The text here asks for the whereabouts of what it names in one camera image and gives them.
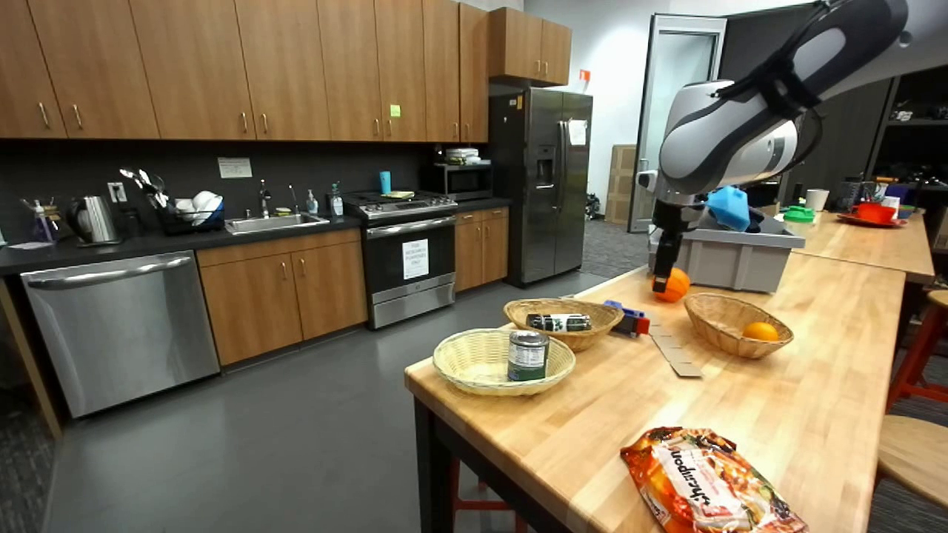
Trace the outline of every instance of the wooden table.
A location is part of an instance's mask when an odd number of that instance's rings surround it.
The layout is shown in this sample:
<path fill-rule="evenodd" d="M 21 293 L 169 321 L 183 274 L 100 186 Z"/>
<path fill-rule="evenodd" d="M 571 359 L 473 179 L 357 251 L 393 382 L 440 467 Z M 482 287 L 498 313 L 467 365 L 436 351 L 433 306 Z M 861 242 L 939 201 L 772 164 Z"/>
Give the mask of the wooden table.
<path fill-rule="evenodd" d="M 937 274 L 920 214 L 902 219 L 899 229 L 849 226 L 842 214 L 821 214 L 818 226 L 788 222 L 788 231 L 805 237 L 800 254 L 902 269 L 920 278 Z"/>
<path fill-rule="evenodd" d="M 796 336 L 760 362 L 714 353 L 692 337 L 682 306 L 648 297 L 646 276 L 618 276 L 581 297 L 642 309 L 682 342 L 702 379 L 679 379 L 651 342 L 615 336 L 581 353 L 560 388 L 529 401 L 471 398 L 448 385 L 430 359 L 411 365 L 424 531 L 454 527 L 454 457 L 535 531 L 658 531 L 618 447 L 648 426 L 707 426 L 735 439 L 811 531 L 861 533 L 905 274 L 888 254 L 861 251 L 880 266 L 849 260 L 858 245 L 833 234 L 861 234 L 857 229 L 821 231 L 815 242 L 827 250 L 793 251 L 777 293 L 735 293 Z"/>

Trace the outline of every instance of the oven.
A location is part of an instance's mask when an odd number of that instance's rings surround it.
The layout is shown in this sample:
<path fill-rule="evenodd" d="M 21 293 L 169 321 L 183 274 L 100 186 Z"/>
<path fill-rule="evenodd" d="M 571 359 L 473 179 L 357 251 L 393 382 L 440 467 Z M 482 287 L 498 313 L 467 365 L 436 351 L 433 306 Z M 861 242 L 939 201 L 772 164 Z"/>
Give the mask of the oven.
<path fill-rule="evenodd" d="M 454 306 L 454 198 L 347 201 L 365 219 L 372 328 Z"/>

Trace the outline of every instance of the dishwasher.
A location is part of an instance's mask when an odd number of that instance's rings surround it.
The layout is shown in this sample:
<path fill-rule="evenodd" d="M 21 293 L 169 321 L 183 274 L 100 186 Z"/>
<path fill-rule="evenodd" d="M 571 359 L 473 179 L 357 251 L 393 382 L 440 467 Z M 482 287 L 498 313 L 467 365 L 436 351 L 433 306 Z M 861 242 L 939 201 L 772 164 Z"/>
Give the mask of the dishwasher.
<path fill-rule="evenodd" d="M 193 251 L 21 274 L 74 417 L 218 374 Z"/>

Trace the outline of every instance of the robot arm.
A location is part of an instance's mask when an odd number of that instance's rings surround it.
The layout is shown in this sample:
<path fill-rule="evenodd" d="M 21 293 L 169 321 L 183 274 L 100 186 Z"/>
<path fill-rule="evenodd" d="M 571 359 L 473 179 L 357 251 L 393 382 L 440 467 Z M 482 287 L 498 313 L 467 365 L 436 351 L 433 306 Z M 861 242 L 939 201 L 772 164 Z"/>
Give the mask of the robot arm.
<path fill-rule="evenodd" d="M 793 118 L 854 85 L 948 62 L 948 8 L 929 0 L 845 0 L 802 28 L 738 84 L 695 84 L 674 96 L 660 146 L 654 285 L 682 245 L 682 205 L 720 185 L 779 176 L 796 151 Z"/>

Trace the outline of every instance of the snack bag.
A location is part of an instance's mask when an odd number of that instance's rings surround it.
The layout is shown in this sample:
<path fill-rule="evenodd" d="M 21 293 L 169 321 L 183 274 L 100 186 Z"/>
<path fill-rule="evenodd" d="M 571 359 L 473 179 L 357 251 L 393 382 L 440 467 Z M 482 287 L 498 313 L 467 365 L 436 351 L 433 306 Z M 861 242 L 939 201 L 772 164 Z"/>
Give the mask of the snack bag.
<path fill-rule="evenodd" d="M 654 426 L 622 462 L 667 533 L 802 533 L 805 522 L 711 430 Z"/>

